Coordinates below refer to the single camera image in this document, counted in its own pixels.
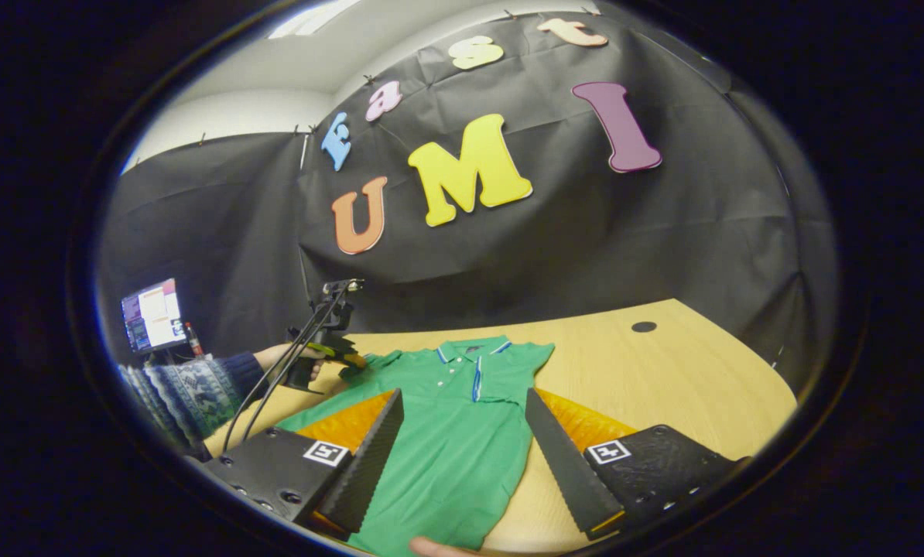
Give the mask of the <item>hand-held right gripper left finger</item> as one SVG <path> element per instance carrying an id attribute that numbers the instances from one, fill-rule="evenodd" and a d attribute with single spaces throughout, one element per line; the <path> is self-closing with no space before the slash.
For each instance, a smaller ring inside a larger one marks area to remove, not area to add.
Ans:
<path id="1" fill-rule="evenodd" d="M 296 432 L 267 428 L 203 473 L 282 521 L 345 542 L 363 525 L 402 423 L 401 389 L 390 389 Z"/>

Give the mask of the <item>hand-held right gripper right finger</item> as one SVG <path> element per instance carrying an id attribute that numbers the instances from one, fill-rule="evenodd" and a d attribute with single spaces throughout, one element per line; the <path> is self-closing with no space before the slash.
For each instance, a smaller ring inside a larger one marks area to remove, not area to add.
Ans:
<path id="1" fill-rule="evenodd" d="M 525 419 L 591 542 L 648 528 L 748 461 L 724 457 L 669 425 L 636 429 L 541 388 L 527 391 Z"/>

